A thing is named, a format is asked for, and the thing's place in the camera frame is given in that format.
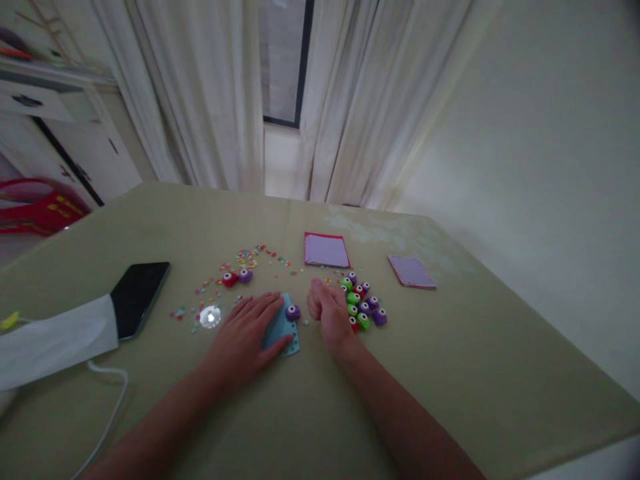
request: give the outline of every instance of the window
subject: window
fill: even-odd
[[[313,0],[260,0],[260,64],[265,122],[300,128]]]

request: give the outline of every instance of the window frame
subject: window frame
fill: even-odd
[[[307,64],[309,62],[309,44],[311,42],[311,24],[313,23],[313,7],[315,0],[305,2],[305,20],[302,27],[302,46],[300,51],[300,68],[298,69],[298,88],[295,94],[294,120],[282,120],[268,115],[263,115],[265,123],[282,125],[283,127],[300,129],[300,116],[302,113],[302,98],[305,93],[305,80],[307,78]]]

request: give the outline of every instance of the door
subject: door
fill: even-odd
[[[25,115],[0,112],[0,151],[24,177],[44,177],[70,186],[94,210],[96,202],[34,122]]]
[[[120,156],[101,123],[69,123],[46,119],[80,172],[103,202],[128,192],[142,178],[128,158]]]

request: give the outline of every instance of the pink notebook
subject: pink notebook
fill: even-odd
[[[305,232],[305,263],[348,268],[351,266],[342,236]]]
[[[416,257],[389,255],[389,262],[402,286],[427,290],[435,290],[437,288],[435,282],[427,275],[424,266]]]

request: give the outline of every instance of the hand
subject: hand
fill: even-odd
[[[250,296],[238,303],[224,321],[198,367],[220,394],[246,385],[293,340],[293,335],[287,335],[269,350],[261,349],[269,322],[284,301],[279,291],[266,292],[257,299]]]
[[[338,356],[351,341],[357,341],[349,323],[347,300],[342,288],[325,285],[319,278],[312,279],[307,308],[311,318],[320,321],[322,340],[332,356]]]

